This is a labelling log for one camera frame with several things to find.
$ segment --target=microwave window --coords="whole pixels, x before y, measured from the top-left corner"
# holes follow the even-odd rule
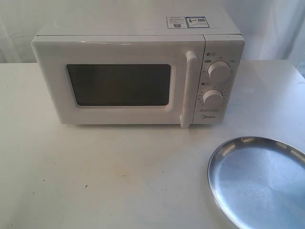
[[[68,64],[76,102],[81,106],[165,106],[168,64]]]

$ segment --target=sticker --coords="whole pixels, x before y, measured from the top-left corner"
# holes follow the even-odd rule
[[[166,17],[169,29],[187,29],[185,17]]]
[[[189,28],[209,28],[205,17],[185,17]]]

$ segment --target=white microwave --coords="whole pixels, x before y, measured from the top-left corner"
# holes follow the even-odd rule
[[[215,1],[72,1],[32,47],[65,124],[222,122],[244,40]]]

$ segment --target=white handle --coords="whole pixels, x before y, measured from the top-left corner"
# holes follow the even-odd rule
[[[184,100],[180,124],[182,128],[188,128],[192,122],[196,104],[198,82],[200,79],[199,61],[194,51],[186,53],[186,78],[184,88]]]

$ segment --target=metal plate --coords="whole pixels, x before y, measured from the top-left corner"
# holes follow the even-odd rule
[[[305,154],[285,143],[240,137],[219,146],[209,184],[223,213],[239,228],[305,228]]]

